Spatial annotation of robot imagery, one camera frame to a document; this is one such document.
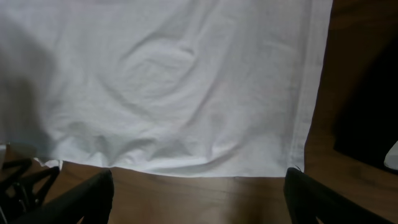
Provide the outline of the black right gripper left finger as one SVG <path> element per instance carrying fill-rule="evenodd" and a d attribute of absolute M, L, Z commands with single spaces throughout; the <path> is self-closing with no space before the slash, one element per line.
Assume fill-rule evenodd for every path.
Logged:
<path fill-rule="evenodd" d="M 113 176 L 106 169 L 12 224 L 107 224 L 113 197 Z"/>

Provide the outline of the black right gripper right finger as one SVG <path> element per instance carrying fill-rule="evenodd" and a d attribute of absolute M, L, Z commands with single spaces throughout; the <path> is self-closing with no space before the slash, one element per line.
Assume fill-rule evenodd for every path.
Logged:
<path fill-rule="evenodd" d="M 287 169 L 284 197 L 293 224 L 390 223 L 293 167 Z"/>

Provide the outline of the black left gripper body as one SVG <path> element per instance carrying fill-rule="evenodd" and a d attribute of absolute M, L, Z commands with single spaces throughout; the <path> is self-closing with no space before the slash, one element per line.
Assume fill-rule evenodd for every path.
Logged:
<path fill-rule="evenodd" d="M 17 168 L 1 181 L 1 222 L 10 223 L 22 215 L 39 208 L 57 179 L 58 166 L 23 176 L 31 167 L 30 159 L 5 162 L 2 169 Z"/>

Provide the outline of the white printed t-shirt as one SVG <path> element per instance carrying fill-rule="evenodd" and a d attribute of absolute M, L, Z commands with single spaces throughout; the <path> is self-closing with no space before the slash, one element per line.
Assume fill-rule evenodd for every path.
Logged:
<path fill-rule="evenodd" d="M 176 177 L 305 167 L 331 0 L 2 1 L 1 141 Z"/>

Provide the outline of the black logo t-shirt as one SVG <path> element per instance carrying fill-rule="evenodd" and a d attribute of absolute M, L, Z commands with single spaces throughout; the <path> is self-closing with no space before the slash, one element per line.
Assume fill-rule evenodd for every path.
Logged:
<path fill-rule="evenodd" d="M 337 119 L 334 135 L 334 150 L 397 174 L 384 163 L 397 142 L 397 39 L 366 70 Z"/>

